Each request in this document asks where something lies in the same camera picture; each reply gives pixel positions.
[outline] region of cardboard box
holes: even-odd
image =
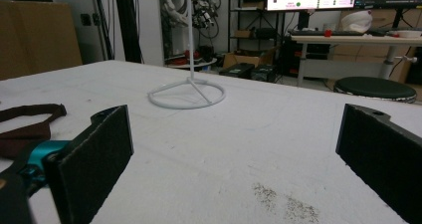
[[[237,38],[250,38],[251,31],[249,30],[237,30],[235,31],[235,37]]]
[[[253,64],[255,67],[262,64],[273,65],[274,54],[278,47],[274,47],[266,51],[240,51],[242,55],[235,55],[235,53],[228,53],[224,56],[223,68],[229,68],[240,63]]]
[[[82,64],[71,8],[0,1],[0,80]]]
[[[254,2],[254,3],[242,3],[243,8],[254,8],[264,10],[265,3],[264,2]]]

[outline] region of black stool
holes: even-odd
[[[336,93],[377,98],[402,103],[414,103],[416,91],[406,85],[372,77],[348,77],[335,82]]]

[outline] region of brown strap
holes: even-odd
[[[49,140],[51,137],[49,123],[67,114],[63,105],[55,104],[22,106],[0,111],[0,122],[17,116],[33,116],[44,113],[52,115],[42,122],[0,133],[0,156],[13,159],[25,145],[34,141]]]

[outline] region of white ring stand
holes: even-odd
[[[198,80],[194,78],[194,64],[193,64],[193,27],[192,27],[192,1],[191,0],[187,0],[187,4],[188,5],[188,20],[189,20],[189,64],[190,64],[190,77],[188,77],[186,79],[186,81],[183,82],[177,82],[177,83],[173,83],[173,84],[169,84],[169,85],[165,85],[163,87],[157,88],[151,92],[148,93],[148,98],[149,100],[162,108],[167,108],[167,109],[179,109],[179,110],[188,110],[188,109],[198,109],[198,108],[205,108],[205,107],[210,107],[213,106],[215,104],[220,103],[221,101],[223,101],[226,98],[226,91],[224,90],[223,87],[215,84],[215,83],[211,83],[205,80]],[[182,86],[182,85],[191,85],[201,96],[202,98],[206,101],[206,103],[203,104],[191,104],[191,105],[171,105],[168,103],[164,103],[164,102],[160,102],[156,99],[156,97],[154,96],[154,94],[162,92],[162,91],[166,91],[178,86]],[[205,94],[198,88],[198,86],[196,85],[204,85],[204,86],[210,86],[210,87],[214,87],[218,90],[220,90],[221,92],[221,96],[216,99],[215,101],[210,101]]]

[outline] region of metal shelving unit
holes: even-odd
[[[237,0],[237,8],[241,8],[242,0]],[[238,10],[232,7],[232,0],[229,0],[229,13],[228,13],[228,46],[227,50],[228,52],[231,52],[231,45],[232,42],[236,42],[236,48],[240,49],[241,43],[244,40],[255,40],[258,45],[258,50],[261,50],[262,42],[267,41],[273,41],[273,46],[276,47],[279,45],[279,43],[283,42],[282,35],[283,34],[283,27],[284,27],[284,19],[283,22],[280,22],[281,16],[284,18],[284,13],[282,12],[269,12],[266,10]],[[259,28],[274,28],[277,32],[276,36],[271,39],[260,39],[260,38],[239,38],[234,37],[232,33],[232,18],[233,16],[237,17],[236,22],[236,29],[251,29],[253,27]],[[242,22],[246,21],[246,19],[249,19],[249,24],[247,26],[242,27]]]

